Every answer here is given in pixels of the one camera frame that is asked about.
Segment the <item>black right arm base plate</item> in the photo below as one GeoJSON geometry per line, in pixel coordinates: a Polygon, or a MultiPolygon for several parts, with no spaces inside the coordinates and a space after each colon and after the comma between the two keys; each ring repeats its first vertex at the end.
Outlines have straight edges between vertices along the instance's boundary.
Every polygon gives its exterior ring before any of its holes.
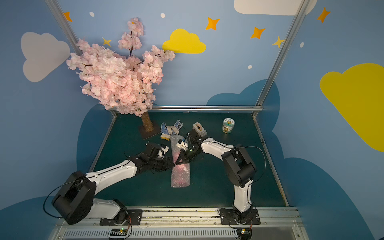
{"type": "Polygon", "coordinates": [[[261,220],[257,209],[250,207],[241,213],[235,207],[221,208],[218,211],[222,225],[260,225],[261,220]]]}

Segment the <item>clear bubble wrap sheet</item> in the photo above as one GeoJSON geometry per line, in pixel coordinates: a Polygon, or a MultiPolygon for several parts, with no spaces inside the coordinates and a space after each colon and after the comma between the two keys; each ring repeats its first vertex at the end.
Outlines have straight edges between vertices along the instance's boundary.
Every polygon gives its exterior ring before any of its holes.
{"type": "MultiPolygon", "coordinates": [[[[176,163],[178,159],[181,148],[177,146],[179,140],[183,140],[184,137],[180,135],[171,136],[171,149],[172,149],[172,157],[173,162],[176,163]]],[[[185,188],[190,185],[190,164],[180,164],[175,165],[172,169],[171,174],[171,187],[172,188],[185,188]]]]}

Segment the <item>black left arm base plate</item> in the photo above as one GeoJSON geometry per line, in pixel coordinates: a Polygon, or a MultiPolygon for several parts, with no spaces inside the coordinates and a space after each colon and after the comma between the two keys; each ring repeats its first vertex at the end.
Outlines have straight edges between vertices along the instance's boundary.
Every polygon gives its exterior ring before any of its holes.
{"type": "Polygon", "coordinates": [[[102,218],[100,226],[139,226],[142,215],[142,210],[120,210],[113,219],[102,218]]]}

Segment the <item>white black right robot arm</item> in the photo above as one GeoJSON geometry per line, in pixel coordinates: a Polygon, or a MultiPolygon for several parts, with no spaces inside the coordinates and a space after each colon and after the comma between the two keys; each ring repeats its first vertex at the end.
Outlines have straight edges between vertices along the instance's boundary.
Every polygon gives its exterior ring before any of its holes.
{"type": "Polygon", "coordinates": [[[242,145],[227,145],[208,136],[202,136],[196,130],[187,134],[187,138],[176,141],[181,150],[176,165],[190,163],[201,153],[212,155],[221,160],[230,182],[234,185],[233,208],[219,209],[222,225],[259,225],[258,210],[251,201],[251,188],[255,182],[257,167],[242,145]]]}

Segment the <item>white tape dispenser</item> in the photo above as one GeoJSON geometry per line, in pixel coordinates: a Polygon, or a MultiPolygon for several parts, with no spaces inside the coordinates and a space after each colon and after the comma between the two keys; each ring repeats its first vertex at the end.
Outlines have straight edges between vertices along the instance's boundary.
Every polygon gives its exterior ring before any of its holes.
{"type": "Polygon", "coordinates": [[[207,131],[204,129],[204,127],[196,122],[193,124],[193,129],[201,136],[201,137],[205,137],[207,135],[207,131]]]}

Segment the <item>pink plastic wine glass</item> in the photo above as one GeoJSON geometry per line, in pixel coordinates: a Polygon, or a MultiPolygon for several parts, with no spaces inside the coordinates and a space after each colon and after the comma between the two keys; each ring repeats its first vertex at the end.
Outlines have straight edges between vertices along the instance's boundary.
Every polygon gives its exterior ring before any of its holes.
{"type": "Polygon", "coordinates": [[[190,164],[175,165],[172,170],[171,187],[184,188],[190,185],[190,164]]]}

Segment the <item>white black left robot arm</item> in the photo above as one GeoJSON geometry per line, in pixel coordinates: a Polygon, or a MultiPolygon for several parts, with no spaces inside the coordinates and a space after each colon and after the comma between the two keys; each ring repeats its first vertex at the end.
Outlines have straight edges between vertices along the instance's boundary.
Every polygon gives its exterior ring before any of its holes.
{"type": "Polygon", "coordinates": [[[123,226],[130,223],[127,207],[117,199],[102,200],[95,196],[102,190],[146,171],[163,172],[175,167],[167,156],[169,147],[147,144],[145,151],[128,156],[123,162],[96,172],[72,173],[57,187],[52,206],[69,225],[84,219],[100,219],[103,225],[123,226]]]}

